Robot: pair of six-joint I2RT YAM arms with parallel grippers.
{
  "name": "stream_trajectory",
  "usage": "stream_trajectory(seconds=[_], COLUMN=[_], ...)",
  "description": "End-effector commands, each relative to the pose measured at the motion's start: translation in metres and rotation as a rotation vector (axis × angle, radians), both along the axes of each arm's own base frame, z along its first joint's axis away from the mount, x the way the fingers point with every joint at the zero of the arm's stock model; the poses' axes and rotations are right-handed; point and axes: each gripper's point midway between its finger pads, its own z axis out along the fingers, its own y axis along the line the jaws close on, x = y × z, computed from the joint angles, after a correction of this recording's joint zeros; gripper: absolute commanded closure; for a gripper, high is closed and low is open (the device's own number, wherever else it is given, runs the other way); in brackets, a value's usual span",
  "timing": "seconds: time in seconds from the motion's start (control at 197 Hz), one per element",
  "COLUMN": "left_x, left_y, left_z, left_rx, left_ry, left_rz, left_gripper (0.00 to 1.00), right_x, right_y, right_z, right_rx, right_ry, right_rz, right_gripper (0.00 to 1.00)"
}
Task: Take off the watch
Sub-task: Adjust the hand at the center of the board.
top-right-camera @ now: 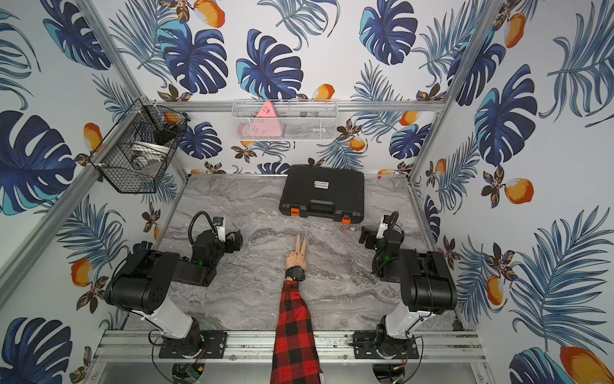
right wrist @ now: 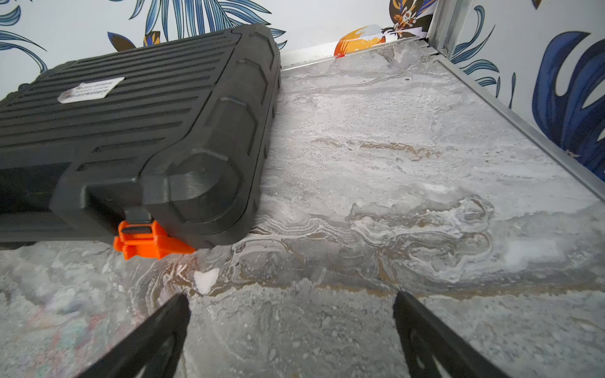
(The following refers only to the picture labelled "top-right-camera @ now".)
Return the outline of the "mannequin hand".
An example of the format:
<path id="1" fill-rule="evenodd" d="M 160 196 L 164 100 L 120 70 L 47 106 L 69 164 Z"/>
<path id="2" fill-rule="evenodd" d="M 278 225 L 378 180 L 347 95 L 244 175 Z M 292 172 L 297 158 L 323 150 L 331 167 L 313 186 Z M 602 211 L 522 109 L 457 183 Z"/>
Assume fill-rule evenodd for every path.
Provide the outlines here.
<path id="1" fill-rule="evenodd" d="M 302 238 L 301 235 L 297 235 L 296 238 L 296 246 L 293 251 L 290 251 L 289 254 L 286 255 L 286 268 L 290 269 L 293 267 L 300 267 L 303 270 L 307 269 L 307 261 L 306 261 L 306 248 L 307 248 L 307 239 Z"/>

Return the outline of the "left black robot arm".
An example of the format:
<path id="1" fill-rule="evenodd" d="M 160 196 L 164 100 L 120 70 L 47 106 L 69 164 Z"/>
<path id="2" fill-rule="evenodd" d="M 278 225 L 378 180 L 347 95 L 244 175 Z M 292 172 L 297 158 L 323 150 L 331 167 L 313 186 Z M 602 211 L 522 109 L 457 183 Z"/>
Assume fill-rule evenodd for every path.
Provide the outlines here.
<path id="1" fill-rule="evenodd" d="M 208 287 L 226 254 L 240 251 L 241 231 L 227 232 L 223 217 L 198 212 L 188 227 L 192 255 L 186 259 L 153 249 L 134 251 L 113 273 L 105 289 L 107 304 L 139 316 L 161 333 L 153 348 L 165 359 L 221 359 L 227 333 L 203 331 L 168 297 L 172 283 Z"/>

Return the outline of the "black wrist watch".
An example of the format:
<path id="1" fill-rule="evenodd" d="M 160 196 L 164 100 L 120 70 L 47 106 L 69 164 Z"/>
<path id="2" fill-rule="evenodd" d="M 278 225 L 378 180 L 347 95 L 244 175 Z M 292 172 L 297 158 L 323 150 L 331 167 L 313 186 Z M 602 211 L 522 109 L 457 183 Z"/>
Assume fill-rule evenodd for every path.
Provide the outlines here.
<path id="1" fill-rule="evenodd" d="M 286 270 L 285 279 L 286 281 L 303 282 L 305 280 L 305 270 L 299 266 L 290 267 Z"/>

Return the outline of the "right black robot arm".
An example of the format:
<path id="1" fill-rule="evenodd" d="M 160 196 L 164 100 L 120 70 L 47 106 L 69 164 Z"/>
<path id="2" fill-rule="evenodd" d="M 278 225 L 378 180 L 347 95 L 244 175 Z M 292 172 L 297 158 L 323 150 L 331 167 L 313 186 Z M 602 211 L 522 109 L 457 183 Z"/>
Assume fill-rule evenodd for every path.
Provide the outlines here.
<path id="1" fill-rule="evenodd" d="M 372 274 L 383 283 L 398 284 L 401 302 L 382 317 L 374 331 L 353 334 L 356 359 L 420 358 L 413 334 L 419 323 L 457 305 L 457 289 L 444 255 L 404 248 L 405 232 L 398 226 L 398 216 L 396 211 L 383 216 L 376 230 L 361 228 L 359 243 L 375 251 Z"/>

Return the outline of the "red plaid sleeved forearm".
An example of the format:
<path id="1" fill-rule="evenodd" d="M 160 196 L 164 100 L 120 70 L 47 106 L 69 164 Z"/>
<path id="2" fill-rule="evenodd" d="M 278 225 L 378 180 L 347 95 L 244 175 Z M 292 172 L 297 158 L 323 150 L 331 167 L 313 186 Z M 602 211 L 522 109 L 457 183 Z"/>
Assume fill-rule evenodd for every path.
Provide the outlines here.
<path id="1" fill-rule="evenodd" d="M 270 382 L 321 382 L 311 313 L 299 291 L 299 283 L 284 281 L 275 331 Z"/>

